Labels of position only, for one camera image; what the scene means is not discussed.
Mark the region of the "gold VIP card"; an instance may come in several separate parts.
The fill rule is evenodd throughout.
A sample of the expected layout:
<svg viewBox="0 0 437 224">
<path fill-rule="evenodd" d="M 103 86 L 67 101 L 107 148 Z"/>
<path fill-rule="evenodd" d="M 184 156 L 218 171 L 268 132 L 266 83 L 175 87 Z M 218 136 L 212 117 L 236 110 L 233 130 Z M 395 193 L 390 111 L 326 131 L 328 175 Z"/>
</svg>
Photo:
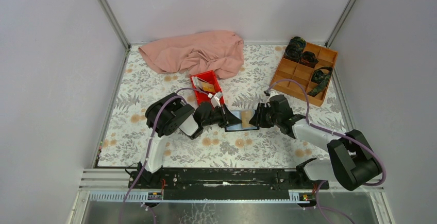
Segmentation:
<svg viewBox="0 0 437 224">
<path fill-rule="evenodd" d="M 205 92 L 216 93 L 216 88 L 214 84 L 208 82 L 200 82 L 201 89 Z"/>
</svg>

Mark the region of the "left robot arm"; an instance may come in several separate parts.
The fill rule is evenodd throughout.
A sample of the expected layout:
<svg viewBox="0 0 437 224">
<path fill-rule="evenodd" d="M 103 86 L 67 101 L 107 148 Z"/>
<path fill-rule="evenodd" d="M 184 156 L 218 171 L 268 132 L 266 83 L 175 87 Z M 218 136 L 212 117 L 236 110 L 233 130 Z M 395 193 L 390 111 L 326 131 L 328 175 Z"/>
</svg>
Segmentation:
<svg viewBox="0 0 437 224">
<path fill-rule="evenodd" d="M 140 182 L 147 188 L 154 188 L 159 184 L 160 175 L 157 171 L 162 167 L 166 137 L 180 130 L 193 140 L 203 133 L 205 126 L 218 125 L 227 128 L 242 123 L 225 104 L 214 105 L 204 101 L 194 108 L 176 93 L 150 105 L 145 117 L 147 126 L 152 131 L 143 164 L 145 170 L 140 175 Z"/>
</svg>

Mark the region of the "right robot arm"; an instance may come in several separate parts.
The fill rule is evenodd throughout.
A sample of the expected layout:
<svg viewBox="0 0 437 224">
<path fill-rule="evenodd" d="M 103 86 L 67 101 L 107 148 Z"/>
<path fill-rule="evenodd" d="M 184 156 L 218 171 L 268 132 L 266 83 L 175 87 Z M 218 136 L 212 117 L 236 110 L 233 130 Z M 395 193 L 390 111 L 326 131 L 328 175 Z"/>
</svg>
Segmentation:
<svg viewBox="0 0 437 224">
<path fill-rule="evenodd" d="M 376 176 L 381 176 L 377 185 L 385 181 L 385 167 L 361 131 L 339 133 L 318 126 L 306 116 L 293 113 L 284 95 L 259 103 L 249 123 L 259 128 L 276 126 L 283 134 L 328 152 L 328 159 L 308 159 L 296 166 L 295 181 L 300 188 L 308 189 L 315 182 L 336 181 L 353 191 L 362 185 L 372 186 L 371 180 Z"/>
</svg>

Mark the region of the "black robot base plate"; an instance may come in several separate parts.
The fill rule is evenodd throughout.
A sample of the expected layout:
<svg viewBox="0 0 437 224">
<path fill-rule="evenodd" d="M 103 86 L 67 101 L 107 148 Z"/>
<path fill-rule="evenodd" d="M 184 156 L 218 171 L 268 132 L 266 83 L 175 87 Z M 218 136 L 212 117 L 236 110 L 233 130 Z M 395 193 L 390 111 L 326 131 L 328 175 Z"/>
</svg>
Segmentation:
<svg viewBox="0 0 437 224">
<path fill-rule="evenodd" d="M 128 172 L 130 187 L 157 189 L 165 200 L 286 200 L 290 190 L 315 193 L 321 181 L 302 169 L 163 167 Z"/>
</svg>

